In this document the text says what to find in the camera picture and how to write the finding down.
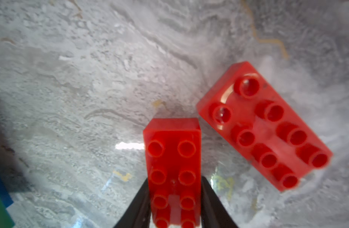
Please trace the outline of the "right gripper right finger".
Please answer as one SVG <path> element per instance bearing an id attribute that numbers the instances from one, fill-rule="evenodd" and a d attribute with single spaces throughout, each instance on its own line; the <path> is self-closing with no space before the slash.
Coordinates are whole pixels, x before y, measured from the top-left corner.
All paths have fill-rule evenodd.
<path id="1" fill-rule="evenodd" d="M 208 180 L 201 177 L 201 220 L 203 228 L 238 228 Z"/>

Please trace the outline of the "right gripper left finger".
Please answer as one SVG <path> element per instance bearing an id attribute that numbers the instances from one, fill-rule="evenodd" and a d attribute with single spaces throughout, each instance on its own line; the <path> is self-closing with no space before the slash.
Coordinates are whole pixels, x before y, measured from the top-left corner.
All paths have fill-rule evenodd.
<path id="1" fill-rule="evenodd" d="M 148 228 L 150 216 L 151 203 L 146 179 L 114 228 Z"/>

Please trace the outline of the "dark blue brick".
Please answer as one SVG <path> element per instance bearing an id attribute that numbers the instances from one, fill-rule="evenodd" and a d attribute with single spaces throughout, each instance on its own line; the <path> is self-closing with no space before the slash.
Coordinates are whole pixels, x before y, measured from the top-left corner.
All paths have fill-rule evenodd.
<path id="1" fill-rule="evenodd" d="M 5 185 L 3 184 L 1 178 L 0 178 L 0 199 L 4 204 L 5 208 L 8 208 L 14 203 Z"/>

